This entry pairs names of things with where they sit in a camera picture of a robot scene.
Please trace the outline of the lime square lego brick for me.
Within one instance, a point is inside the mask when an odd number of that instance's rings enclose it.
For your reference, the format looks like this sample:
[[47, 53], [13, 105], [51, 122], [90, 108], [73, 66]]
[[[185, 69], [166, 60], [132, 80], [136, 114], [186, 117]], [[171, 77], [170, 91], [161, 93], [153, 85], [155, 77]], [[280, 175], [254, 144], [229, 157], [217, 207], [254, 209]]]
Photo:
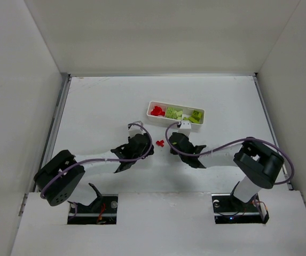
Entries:
[[196, 120], [201, 120], [203, 113], [197, 110], [194, 110], [191, 115]]

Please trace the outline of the dark lime lego brick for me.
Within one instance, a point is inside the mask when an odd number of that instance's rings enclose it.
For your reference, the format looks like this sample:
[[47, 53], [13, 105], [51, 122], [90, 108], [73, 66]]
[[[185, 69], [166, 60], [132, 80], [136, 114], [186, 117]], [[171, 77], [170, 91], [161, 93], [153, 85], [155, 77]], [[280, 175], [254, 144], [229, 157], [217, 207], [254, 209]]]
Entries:
[[200, 121], [197, 120], [196, 118], [194, 118], [193, 116], [184, 117], [183, 120], [184, 121], [190, 121], [191, 123], [195, 123], [195, 124], [199, 124], [200, 123]]

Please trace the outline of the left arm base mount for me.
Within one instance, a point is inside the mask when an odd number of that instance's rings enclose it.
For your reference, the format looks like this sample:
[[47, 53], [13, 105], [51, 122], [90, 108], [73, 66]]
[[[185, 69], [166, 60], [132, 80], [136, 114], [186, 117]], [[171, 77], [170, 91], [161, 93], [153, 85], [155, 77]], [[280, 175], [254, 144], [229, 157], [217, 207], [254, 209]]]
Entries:
[[70, 203], [68, 225], [115, 225], [117, 221], [118, 195], [102, 194], [97, 187], [89, 183], [95, 198], [89, 205]]

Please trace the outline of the lone red lego piece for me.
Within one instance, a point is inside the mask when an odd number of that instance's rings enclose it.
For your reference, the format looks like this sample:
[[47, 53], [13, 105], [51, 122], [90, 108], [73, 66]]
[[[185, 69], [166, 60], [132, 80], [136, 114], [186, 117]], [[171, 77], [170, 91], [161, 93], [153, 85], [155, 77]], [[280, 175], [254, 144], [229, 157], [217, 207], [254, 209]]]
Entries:
[[150, 115], [152, 116], [162, 116], [165, 117], [166, 111], [160, 106], [154, 106], [152, 111], [150, 112]]

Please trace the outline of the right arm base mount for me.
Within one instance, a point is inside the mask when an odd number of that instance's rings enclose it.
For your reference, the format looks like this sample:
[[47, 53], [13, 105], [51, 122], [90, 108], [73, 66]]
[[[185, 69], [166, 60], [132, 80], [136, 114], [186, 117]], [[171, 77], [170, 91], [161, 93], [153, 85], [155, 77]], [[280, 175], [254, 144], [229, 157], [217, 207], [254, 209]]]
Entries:
[[266, 224], [269, 211], [266, 204], [254, 195], [248, 203], [235, 201], [230, 194], [212, 194], [215, 224]]

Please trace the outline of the large lime lego stack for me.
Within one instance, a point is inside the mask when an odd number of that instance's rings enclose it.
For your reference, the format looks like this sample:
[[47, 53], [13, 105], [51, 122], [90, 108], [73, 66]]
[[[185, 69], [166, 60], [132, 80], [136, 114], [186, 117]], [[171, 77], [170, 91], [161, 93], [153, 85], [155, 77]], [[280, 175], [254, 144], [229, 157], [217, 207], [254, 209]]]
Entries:
[[165, 118], [181, 120], [183, 115], [183, 110], [176, 107], [167, 107]]

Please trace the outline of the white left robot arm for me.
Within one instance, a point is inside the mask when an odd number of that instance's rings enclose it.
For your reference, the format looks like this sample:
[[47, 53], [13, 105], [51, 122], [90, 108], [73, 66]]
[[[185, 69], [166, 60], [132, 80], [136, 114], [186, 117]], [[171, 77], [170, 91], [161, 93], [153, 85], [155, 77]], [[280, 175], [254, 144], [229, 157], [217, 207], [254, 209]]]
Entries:
[[77, 156], [65, 149], [57, 153], [34, 176], [40, 197], [57, 206], [75, 197], [74, 192], [85, 174], [120, 173], [138, 160], [154, 154], [149, 133], [136, 134], [128, 142], [96, 156]]

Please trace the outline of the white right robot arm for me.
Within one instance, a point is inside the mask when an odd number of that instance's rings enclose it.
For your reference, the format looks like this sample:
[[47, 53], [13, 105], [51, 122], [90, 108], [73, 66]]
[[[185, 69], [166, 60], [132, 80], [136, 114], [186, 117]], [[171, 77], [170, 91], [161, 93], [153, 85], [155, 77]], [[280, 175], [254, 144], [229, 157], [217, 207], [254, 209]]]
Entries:
[[238, 167], [245, 177], [231, 192], [236, 203], [247, 204], [261, 189], [273, 188], [285, 161], [281, 154], [253, 137], [209, 150], [205, 145], [193, 145], [185, 134], [173, 132], [168, 143], [170, 153], [194, 169]]

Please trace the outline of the red lego pile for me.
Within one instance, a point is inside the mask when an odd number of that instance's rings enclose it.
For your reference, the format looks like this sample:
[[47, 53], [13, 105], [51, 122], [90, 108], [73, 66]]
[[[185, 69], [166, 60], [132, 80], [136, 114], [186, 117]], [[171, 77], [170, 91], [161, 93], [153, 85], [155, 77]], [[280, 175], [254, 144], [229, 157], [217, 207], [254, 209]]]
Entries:
[[157, 144], [159, 147], [164, 147], [164, 140], [156, 141], [156, 144]]

